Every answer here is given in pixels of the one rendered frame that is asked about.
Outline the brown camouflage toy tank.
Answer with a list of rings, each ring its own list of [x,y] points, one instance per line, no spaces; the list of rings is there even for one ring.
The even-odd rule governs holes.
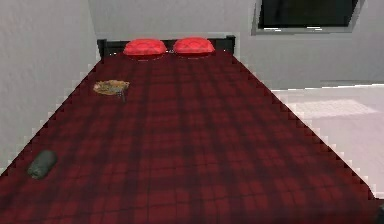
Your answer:
[[[125,102],[125,92],[129,86],[129,82],[120,80],[98,81],[94,84],[93,91],[101,95],[120,97]]]

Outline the red plaid bed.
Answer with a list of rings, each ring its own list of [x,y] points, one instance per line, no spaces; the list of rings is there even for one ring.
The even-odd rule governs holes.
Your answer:
[[[107,80],[125,102],[93,91]],[[57,162],[37,180],[42,150]],[[108,43],[0,177],[0,224],[384,224],[384,200],[231,53]]]

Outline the red pillow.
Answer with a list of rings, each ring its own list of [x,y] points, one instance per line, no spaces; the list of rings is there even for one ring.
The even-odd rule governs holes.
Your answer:
[[[187,37],[177,40],[173,45],[177,54],[205,54],[215,51],[213,44],[206,38]]]
[[[158,39],[135,39],[128,42],[123,53],[128,56],[161,55],[167,51],[165,44]]]

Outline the dark window with grey frame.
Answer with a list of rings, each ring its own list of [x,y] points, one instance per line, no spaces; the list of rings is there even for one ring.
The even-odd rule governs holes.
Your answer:
[[[255,0],[251,35],[351,33],[366,0]]]

